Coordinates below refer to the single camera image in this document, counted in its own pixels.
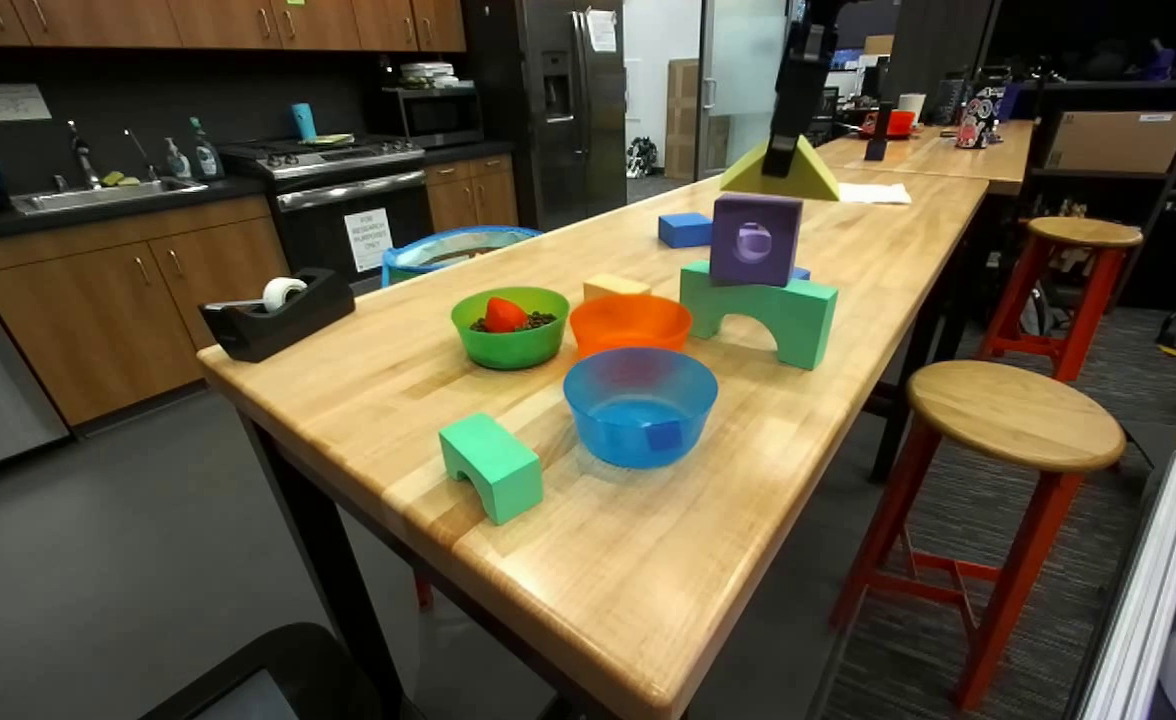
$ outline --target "green block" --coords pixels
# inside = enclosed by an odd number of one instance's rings
[[[485,412],[440,428],[440,457],[452,478],[475,486],[492,522],[509,522],[546,500],[541,457]]]
[[[710,262],[681,266],[681,302],[697,321],[697,336],[716,336],[729,311],[756,315],[777,336],[777,358],[787,367],[822,367],[829,353],[838,287],[814,280],[711,283]]]
[[[725,190],[763,190],[763,194],[806,194],[806,198],[840,198],[838,174],[814,141],[798,141],[787,174],[760,173],[763,148],[744,150],[733,169],[719,173]]]

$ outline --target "paper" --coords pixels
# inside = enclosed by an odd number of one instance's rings
[[[904,184],[838,184],[846,205],[913,205]]]
[[[594,52],[619,52],[617,11],[588,11],[588,48]]]
[[[348,252],[355,273],[371,273],[386,260],[386,248],[391,248],[391,223],[386,206],[354,212],[345,215],[348,228]]]
[[[0,83],[0,125],[53,121],[37,83]]]

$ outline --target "green toy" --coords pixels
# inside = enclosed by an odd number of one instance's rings
[[[729,311],[756,315],[777,336],[787,367],[815,367],[829,353],[838,287],[814,280],[777,283],[711,283],[710,262],[681,266],[681,302],[697,321],[697,336],[716,336]]]
[[[492,522],[509,522],[546,500],[541,457],[485,412],[440,428],[440,457],[452,478],[475,486]]]

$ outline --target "toy block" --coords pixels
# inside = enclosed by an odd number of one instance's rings
[[[659,215],[659,245],[668,245],[668,248],[710,248],[711,245],[711,219],[699,215],[699,212]]]
[[[777,283],[793,274],[800,198],[719,194],[711,205],[711,283]]]
[[[793,173],[763,174],[760,173],[763,148],[744,150],[733,169],[719,173],[725,190],[763,190],[763,194],[806,194],[806,198],[840,198],[838,174],[829,173],[826,154],[814,141],[798,141]]]
[[[440,457],[452,478],[475,486],[492,522],[509,522],[546,500],[541,457],[485,412],[440,428]]]
[[[585,301],[594,301],[594,297],[648,297],[648,292],[654,292],[648,283],[637,283],[637,280],[613,274],[613,273],[588,274],[588,283],[585,283]]]
[[[706,262],[681,266],[681,302],[697,321],[697,336],[716,336],[725,315],[756,315],[777,336],[777,358],[787,367],[822,367],[829,353],[838,287],[814,280],[711,283]]]

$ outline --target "bar stool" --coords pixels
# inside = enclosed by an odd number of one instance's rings
[[[1142,228],[1091,219],[1091,215],[1037,215],[1029,219],[1029,245],[1018,260],[1018,273],[998,302],[998,315],[985,333],[982,354],[1047,354],[1055,380],[1078,380],[1086,354],[1091,353],[1100,315],[1111,302],[1115,280],[1127,262],[1127,252],[1142,245]],[[1037,280],[1053,266],[1064,248],[1080,248],[1091,255],[1091,273],[1080,302],[1071,306],[1064,336],[1029,336],[1024,306],[1037,292]]]
[[[1122,460],[1123,435],[1086,392],[993,358],[946,358],[922,367],[910,380],[910,402],[910,449],[881,494],[859,556],[833,609],[833,622],[847,626],[872,592],[959,609],[967,659],[953,699],[955,706],[973,706],[998,681],[998,664],[1078,490],[1091,473]],[[904,522],[939,438],[1037,473],[1034,505],[1024,509],[1021,533],[1000,569],[916,552],[910,545]],[[904,573],[883,569],[892,545],[904,545]],[[967,580],[993,582],[989,609],[973,604]]]

